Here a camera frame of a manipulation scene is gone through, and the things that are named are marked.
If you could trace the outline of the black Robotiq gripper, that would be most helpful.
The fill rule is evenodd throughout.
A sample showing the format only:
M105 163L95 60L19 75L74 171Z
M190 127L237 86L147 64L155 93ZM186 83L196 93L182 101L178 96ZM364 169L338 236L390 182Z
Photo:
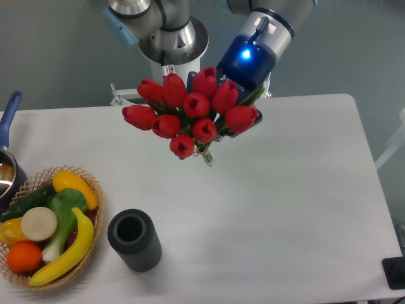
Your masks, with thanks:
M250 44L249 38L238 35L230 44L219 64L216 76L220 84L231 81L239 92L242 101L257 87L263 85L273 68L273 54L259 44ZM193 92L192 83L196 71L187 76L186 89ZM218 119L218 141L228 136L234 138L260 123L263 116L255 107L233 107Z

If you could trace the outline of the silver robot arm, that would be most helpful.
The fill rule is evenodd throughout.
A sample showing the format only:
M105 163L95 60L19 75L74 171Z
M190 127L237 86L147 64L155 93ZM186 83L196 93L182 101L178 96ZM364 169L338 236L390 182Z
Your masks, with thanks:
M245 98L268 87L276 62L316 1L218 1L218 6L247 20L217 64L220 83L232 81ZM149 60L153 79L170 72L187 85L200 69L208 48L205 26L190 14L189 1L109 1L103 11L110 31L125 45L138 44Z

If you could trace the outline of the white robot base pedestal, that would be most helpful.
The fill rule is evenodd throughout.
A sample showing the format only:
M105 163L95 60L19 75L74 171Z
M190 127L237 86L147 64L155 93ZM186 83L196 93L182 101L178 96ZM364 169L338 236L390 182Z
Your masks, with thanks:
M159 84L163 84L163 79L169 73L175 73L180 76L184 82L187 84L187 76L190 71L196 71L198 73L200 68L200 61L197 60L197 63L187 63L183 65L165 65L161 66L160 64L155 65L151 63L151 68L153 71L153 80ZM271 92L269 91L270 86L270 75L271 73L266 76L265 81L263 82L263 86L265 91L260 95L259 98L271 98ZM232 79L229 78L226 74L220 73L217 74L217 78L220 81L220 84L224 81L231 81ZM140 96L138 90L135 89L119 89L115 88L114 83L110 83L111 91L112 91L112 100L110 102L111 106L131 106L131 105L145 105L146 102ZM243 85L237 84L239 89L239 96L242 98L246 97L248 94L248 90Z

